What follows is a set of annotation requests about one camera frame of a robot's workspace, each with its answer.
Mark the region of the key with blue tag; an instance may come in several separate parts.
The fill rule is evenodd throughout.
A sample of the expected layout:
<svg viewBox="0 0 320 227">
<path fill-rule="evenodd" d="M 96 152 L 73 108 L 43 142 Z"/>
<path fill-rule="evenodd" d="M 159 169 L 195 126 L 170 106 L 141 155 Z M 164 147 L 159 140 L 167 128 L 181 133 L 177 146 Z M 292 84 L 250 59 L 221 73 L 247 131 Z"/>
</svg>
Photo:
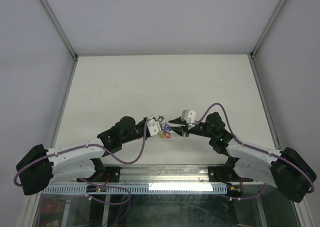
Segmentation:
<svg viewBox="0 0 320 227">
<path fill-rule="evenodd" d="M 170 132 L 171 131 L 171 127 L 166 123 L 164 125 L 164 129 L 167 131 L 167 132 Z"/>
</svg>

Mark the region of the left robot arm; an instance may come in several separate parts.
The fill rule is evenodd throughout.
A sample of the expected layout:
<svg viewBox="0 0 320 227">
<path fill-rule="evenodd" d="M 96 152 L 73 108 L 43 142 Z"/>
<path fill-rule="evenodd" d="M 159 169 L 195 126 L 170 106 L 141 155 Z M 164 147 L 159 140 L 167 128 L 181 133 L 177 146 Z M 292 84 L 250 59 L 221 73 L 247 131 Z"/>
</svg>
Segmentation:
<svg viewBox="0 0 320 227">
<path fill-rule="evenodd" d="M 111 156 L 128 165 L 136 163 L 141 153 L 132 160 L 124 161 L 115 156 L 123 145 L 138 139 L 142 144 L 160 133 L 163 117 L 145 117 L 139 123 L 130 116 L 124 116 L 111 128 L 82 143 L 63 148 L 46 149 L 35 145 L 16 165 L 13 183 L 23 189 L 26 196 L 43 191 L 48 185 L 72 179 L 97 182 L 105 175 L 102 158 Z"/>
</svg>

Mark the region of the large keyring with yellow grip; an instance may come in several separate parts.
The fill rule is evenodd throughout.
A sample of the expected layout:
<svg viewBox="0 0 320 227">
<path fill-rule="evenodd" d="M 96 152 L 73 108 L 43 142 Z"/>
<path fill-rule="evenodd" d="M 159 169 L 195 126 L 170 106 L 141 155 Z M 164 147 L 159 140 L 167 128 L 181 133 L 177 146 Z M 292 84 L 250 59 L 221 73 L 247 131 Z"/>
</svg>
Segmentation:
<svg viewBox="0 0 320 227">
<path fill-rule="evenodd" d="M 162 139 L 164 139 L 164 138 L 170 139 L 171 138 L 171 132 L 168 132 L 168 131 L 165 130 L 164 126 L 165 126 L 165 124 L 168 124 L 168 123 L 166 121 L 164 121 L 164 119 L 165 118 L 163 116 L 161 116 L 161 115 L 157 119 L 159 121 L 160 125 L 161 125 L 161 131 L 157 135 Z"/>
</svg>

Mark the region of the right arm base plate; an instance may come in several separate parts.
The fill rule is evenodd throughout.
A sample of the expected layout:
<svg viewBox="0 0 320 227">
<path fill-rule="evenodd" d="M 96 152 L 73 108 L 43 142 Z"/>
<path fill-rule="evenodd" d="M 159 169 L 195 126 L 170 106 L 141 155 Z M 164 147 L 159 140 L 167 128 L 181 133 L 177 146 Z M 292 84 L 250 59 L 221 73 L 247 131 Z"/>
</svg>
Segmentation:
<svg viewBox="0 0 320 227">
<path fill-rule="evenodd" d="M 225 183 L 228 180 L 228 176 L 223 166 L 208 166 L 207 170 L 209 182 Z"/>
</svg>

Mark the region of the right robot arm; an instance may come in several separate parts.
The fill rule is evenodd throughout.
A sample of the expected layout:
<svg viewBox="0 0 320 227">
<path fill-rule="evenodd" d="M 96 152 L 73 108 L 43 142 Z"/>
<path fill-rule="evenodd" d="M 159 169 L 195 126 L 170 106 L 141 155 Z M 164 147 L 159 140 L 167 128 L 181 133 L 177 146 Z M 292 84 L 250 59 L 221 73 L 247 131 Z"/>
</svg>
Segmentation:
<svg viewBox="0 0 320 227">
<path fill-rule="evenodd" d="M 226 130 L 218 112 L 209 114 L 203 122 L 195 122 L 195 116 L 194 111 L 183 111 L 182 116 L 169 121 L 170 129 L 182 137 L 208 138 L 216 153 L 228 157 L 222 174 L 226 179 L 234 181 L 240 177 L 263 182 L 296 203 L 314 191 L 317 175 L 295 149 L 246 143 Z"/>
</svg>

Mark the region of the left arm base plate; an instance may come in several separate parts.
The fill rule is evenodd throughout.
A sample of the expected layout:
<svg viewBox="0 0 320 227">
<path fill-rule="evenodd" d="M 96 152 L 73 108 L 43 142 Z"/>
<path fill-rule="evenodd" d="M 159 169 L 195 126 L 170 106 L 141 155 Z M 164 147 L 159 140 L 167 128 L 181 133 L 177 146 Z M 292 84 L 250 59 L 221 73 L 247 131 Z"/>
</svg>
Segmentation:
<svg viewBox="0 0 320 227">
<path fill-rule="evenodd" d="M 120 166 L 106 166 L 105 171 L 100 178 L 102 183 L 118 183 L 120 181 L 122 168 Z"/>
</svg>

